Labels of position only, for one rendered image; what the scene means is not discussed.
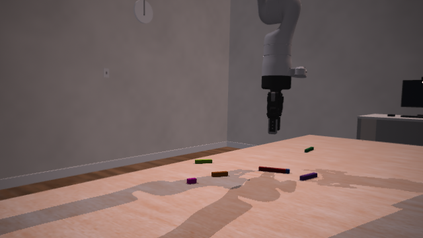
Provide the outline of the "small magenta block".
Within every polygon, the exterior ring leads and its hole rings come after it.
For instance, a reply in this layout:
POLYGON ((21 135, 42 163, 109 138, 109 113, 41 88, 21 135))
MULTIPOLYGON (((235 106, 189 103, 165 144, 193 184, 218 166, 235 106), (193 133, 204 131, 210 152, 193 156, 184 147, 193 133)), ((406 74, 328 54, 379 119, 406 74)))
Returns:
POLYGON ((196 179, 196 178, 188 178, 188 179, 187 179, 187 183, 188 183, 188 184, 194 184, 194 183, 197 183, 197 179, 196 179))

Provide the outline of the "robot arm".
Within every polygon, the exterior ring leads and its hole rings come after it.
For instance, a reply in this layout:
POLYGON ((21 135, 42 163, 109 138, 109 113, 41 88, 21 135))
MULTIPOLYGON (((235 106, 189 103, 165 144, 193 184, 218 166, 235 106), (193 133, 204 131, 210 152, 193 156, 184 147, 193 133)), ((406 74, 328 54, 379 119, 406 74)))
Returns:
POLYGON ((258 15, 264 24, 280 27, 264 38, 262 76, 286 75, 306 78, 304 67, 291 68, 291 43, 301 12, 300 0, 257 0, 258 15))

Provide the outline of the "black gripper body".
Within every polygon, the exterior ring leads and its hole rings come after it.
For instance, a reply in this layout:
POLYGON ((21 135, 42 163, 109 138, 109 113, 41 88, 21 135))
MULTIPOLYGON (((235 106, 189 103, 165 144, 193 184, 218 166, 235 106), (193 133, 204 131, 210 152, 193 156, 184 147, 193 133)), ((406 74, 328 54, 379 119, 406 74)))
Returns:
POLYGON ((265 75, 262 76, 262 88, 270 89, 270 92, 279 92, 278 106, 281 90, 291 88, 291 76, 286 75, 265 75))

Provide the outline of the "purple rod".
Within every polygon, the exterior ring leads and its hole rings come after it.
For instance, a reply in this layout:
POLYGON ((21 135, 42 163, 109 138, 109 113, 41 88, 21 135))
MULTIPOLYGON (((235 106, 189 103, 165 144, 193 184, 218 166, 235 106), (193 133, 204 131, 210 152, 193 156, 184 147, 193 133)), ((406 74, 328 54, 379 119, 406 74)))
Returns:
POLYGON ((316 177, 317 177, 317 173, 309 173, 309 174, 306 174, 306 175, 299 176, 299 179, 304 181, 304 180, 309 180, 309 179, 313 179, 313 178, 316 178, 316 177))

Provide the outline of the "orange rod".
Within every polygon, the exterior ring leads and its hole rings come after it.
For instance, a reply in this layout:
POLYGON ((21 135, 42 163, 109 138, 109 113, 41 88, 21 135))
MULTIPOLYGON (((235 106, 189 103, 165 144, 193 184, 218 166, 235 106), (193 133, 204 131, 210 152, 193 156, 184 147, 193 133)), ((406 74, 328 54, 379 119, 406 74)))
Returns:
POLYGON ((227 171, 220 171, 220 172, 211 172, 212 177, 225 177, 228 176, 227 171))

